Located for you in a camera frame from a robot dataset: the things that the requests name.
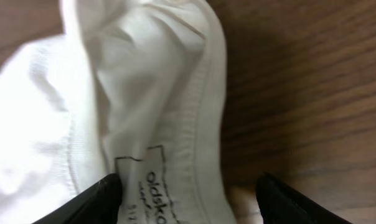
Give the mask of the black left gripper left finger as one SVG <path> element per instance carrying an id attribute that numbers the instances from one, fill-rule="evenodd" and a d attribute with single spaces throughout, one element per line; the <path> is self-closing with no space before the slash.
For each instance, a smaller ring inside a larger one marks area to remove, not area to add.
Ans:
<path id="1" fill-rule="evenodd" d="M 116 224 L 123 187 L 109 174 L 34 224 Z"/>

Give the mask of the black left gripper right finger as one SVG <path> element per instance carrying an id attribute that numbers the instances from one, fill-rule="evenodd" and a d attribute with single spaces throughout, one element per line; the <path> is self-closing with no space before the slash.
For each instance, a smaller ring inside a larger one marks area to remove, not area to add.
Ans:
<path id="1" fill-rule="evenodd" d="M 255 191 L 264 224 L 351 224 L 269 173 Z"/>

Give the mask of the white t-shirt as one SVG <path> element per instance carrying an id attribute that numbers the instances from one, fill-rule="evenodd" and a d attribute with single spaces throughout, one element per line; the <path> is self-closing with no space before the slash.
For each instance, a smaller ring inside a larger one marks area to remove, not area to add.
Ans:
<path id="1" fill-rule="evenodd" d="M 117 223 L 236 223 L 220 170 L 227 50 L 207 1 L 62 1 L 0 68 L 0 223 L 109 174 Z"/>

